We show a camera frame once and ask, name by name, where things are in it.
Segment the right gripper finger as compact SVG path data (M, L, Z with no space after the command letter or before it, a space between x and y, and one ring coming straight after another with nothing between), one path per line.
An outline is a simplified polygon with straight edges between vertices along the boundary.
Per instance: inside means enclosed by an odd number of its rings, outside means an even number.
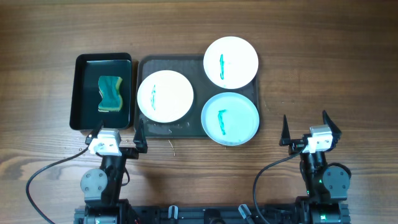
M327 124L329 128L331 129L332 135L334 137L340 137L341 136L341 130L338 128L338 126L331 120L329 115L325 110L322 111L322 117L323 117L323 123Z
M287 117L286 117L286 115L284 115L279 145L280 146L288 146L290 143L291 143L291 138L290 138L289 125L287 122Z

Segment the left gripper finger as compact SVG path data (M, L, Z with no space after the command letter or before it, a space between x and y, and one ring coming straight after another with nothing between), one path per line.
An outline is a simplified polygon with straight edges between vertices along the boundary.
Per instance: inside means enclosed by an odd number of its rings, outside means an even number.
M90 137L91 138L96 138L98 136L98 133L101 131L101 129L104 126L103 120L101 120L96 127L90 132Z
M136 145L136 148L147 148L144 121L142 119L139 120L139 127L136 129L133 142Z

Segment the green yellow sponge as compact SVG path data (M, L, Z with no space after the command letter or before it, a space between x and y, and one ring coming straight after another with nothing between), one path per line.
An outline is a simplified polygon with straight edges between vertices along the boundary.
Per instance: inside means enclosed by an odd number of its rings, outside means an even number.
M99 77L98 88L101 95L101 102L98 105L98 111L107 113L122 109L123 98L119 91L122 81L121 77Z

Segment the white plate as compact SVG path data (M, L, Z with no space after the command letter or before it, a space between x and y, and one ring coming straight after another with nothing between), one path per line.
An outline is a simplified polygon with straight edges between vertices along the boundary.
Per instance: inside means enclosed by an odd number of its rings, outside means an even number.
M185 116L193 99L191 83L173 70L150 74L142 81L137 92L140 111L158 123L171 123Z
M203 68L215 85L230 90L238 89L254 79L259 58L248 41L227 36L214 41L207 48Z

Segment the light blue plate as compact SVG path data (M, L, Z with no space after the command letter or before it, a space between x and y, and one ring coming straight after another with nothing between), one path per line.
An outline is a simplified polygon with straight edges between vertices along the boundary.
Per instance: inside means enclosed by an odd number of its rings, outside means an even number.
M254 137L259 112L247 97L224 92L211 97L201 111L201 124L209 138L224 146L238 146Z

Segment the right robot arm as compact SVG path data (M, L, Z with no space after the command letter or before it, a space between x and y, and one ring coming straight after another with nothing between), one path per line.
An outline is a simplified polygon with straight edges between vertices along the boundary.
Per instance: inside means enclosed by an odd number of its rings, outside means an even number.
M289 155L300 157L300 173L307 189L306 197L297 197L296 223L351 222L348 198L351 171L340 163L328 163L325 154L333 150L342 132L326 111L323 124L310 127L310 132L299 139L290 137L287 118L283 119L280 146L289 147Z

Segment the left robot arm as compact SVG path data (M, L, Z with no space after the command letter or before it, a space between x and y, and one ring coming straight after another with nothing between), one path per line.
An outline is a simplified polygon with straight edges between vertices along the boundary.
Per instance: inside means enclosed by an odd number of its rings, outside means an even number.
M134 135L134 147L122 147L118 129L105 128L100 122L86 137L85 144L92 154L102 158L97 169L90 169L81 178L85 207L75 210L74 223L140 223L138 214L127 199L120 199L123 176L128 174L126 161L147 153L144 122L140 120Z

